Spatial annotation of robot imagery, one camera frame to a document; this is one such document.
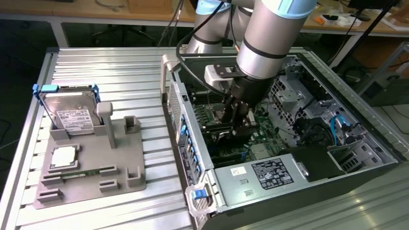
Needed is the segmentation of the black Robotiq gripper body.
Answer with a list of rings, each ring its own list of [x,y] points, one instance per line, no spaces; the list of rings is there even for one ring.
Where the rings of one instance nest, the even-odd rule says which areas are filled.
[[[231,94],[251,108],[264,99],[272,85],[272,78],[260,80],[252,77],[235,78],[231,86]]]

